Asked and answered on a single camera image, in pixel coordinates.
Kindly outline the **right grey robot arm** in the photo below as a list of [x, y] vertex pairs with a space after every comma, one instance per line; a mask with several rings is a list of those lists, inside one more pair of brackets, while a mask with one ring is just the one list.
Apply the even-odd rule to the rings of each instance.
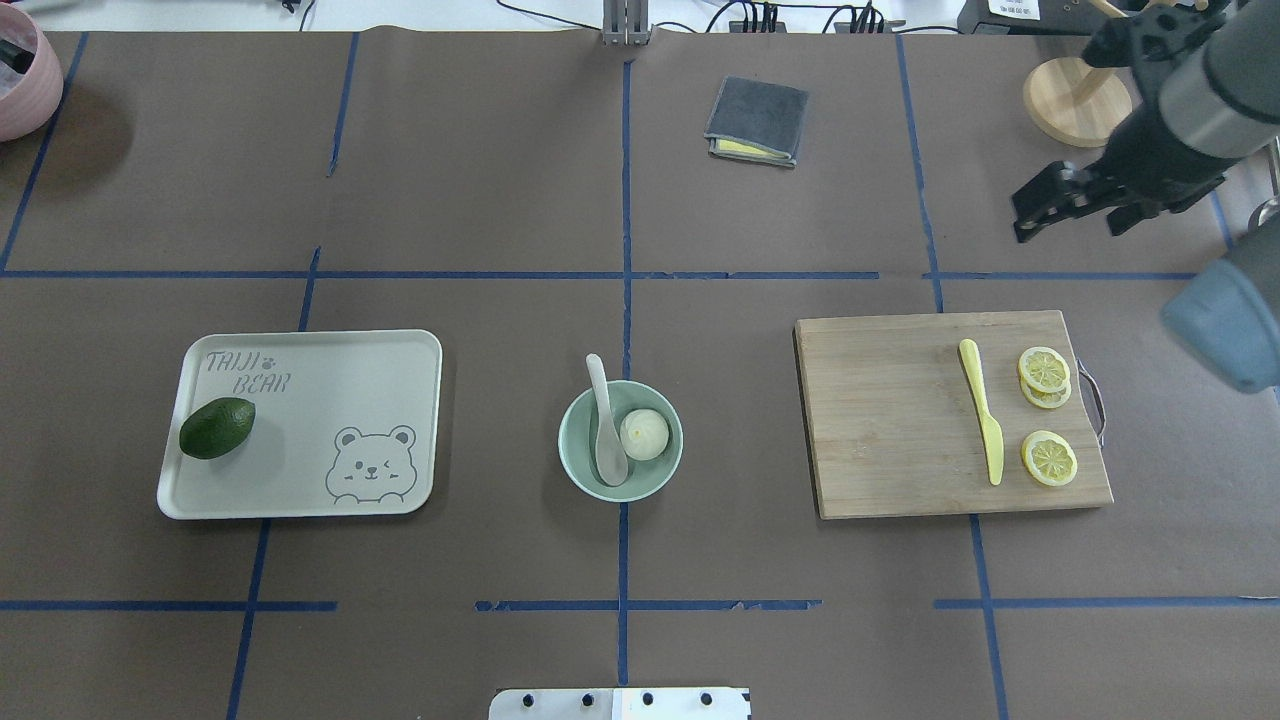
[[[1055, 161], [1012, 195], [1025, 243], [1066, 219], [1103, 211], [1126, 233], [1203, 199], [1224, 200], [1239, 165], [1277, 138], [1279, 5], [1230, 10], [1156, 4], [1106, 20], [1084, 46], [1096, 69], [1128, 68], [1140, 100], [1088, 167]], [[1171, 337], [1244, 395], [1277, 387], [1277, 218], [1240, 202], [1229, 250], [1160, 314]]]

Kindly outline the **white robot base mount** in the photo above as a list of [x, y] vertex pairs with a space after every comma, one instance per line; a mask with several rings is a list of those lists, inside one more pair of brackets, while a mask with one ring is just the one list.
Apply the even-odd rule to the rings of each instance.
[[748, 688], [596, 687], [506, 689], [489, 719], [751, 719]]

